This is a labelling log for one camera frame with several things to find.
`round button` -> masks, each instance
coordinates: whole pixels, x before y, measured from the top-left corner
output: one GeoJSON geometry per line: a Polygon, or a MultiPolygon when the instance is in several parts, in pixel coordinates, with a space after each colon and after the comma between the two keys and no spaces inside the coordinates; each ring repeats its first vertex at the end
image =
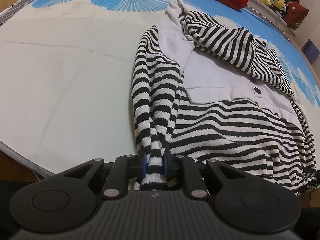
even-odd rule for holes
{"type": "Polygon", "coordinates": [[[41,211],[57,211],[68,205],[70,198],[67,193],[59,190],[47,190],[34,196],[32,203],[41,211]]]}
{"type": "Polygon", "coordinates": [[[107,197],[116,197],[120,194],[119,190],[115,188],[106,189],[103,193],[107,197]]]}
{"type": "Polygon", "coordinates": [[[257,93],[257,94],[261,94],[261,90],[259,88],[254,88],[254,91],[257,93]]]}
{"type": "Polygon", "coordinates": [[[269,212],[274,210],[278,204],[278,199],[267,191],[251,191],[244,194],[241,198],[242,204],[252,211],[269,212]]]}
{"type": "Polygon", "coordinates": [[[191,195],[193,195],[196,198],[202,198],[207,195],[207,192],[202,189],[195,189],[191,192],[191,195]]]}

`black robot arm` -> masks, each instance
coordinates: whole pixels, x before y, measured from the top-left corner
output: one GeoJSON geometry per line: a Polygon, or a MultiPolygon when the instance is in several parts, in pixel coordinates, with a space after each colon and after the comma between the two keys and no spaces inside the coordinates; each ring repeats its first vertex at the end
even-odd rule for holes
{"type": "Polygon", "coordinates": [[[214,159],[165,151],[164,174],[182,190],[128,190],[145,154],[93,159],[20,189],[10,212],[27,239],[292,239],[300,202],[284,187],[214,159]]]}

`bed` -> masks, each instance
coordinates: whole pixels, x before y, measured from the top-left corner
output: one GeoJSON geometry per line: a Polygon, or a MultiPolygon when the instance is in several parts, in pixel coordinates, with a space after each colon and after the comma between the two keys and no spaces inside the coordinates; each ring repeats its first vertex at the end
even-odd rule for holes
{"type": "MultiPolygon", "coordinates": [[[[92,158],[135,154],[132,66],[141,36],[169,1],[22,0],[14,16],[0,18],[0,150],[43,176],[92,158]]],[[[320,91],[295,47],[248,9],[183,1],[268,40],[317,147],[320,91]]]]}

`metal screw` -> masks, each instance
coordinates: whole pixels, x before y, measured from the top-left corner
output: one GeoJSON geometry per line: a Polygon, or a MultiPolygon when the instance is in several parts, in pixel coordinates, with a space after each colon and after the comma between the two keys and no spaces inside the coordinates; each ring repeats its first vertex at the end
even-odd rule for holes
{"type": "Polygon", "coordinates": [[[120,194],[119,190],[115,188],[106,189],[103,194],[107,197],[116,197],[120,194]]]}
{"type": "Polygon", "coordinates": [[[195,189],[191,192],[191,195],[193,195],[196,198],[205,197],[207,195],[207,192],[202,189],[195,189]]]}

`blue patterned bedsheet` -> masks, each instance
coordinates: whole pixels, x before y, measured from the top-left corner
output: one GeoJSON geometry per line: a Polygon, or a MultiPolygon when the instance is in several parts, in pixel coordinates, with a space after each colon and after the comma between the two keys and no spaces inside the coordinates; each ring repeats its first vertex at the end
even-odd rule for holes
{"type": "MultiPolygon", "coordinates": [[[[58,3],[72,0],[36,0],[33,8],[45,8],[58,3]]],[[[199,10],[212,16],[217,16],[228,26],[243,26],[254,35],[267,39],[269,47],[277,49],[280,63],[290,81],[295,81],[311,105],[320,107],[320,93],[312,73],[308,69],[303,57],[295,47],[288,42],[277,30],[265,21],[258,19],[250,11],[243,9],[235,11],[215,0],[184,0],[199,10]]],[[[96,6],[110,11],[159,11],[164,10],[168,1],[165,0],[90,0],[96,6]]]]}

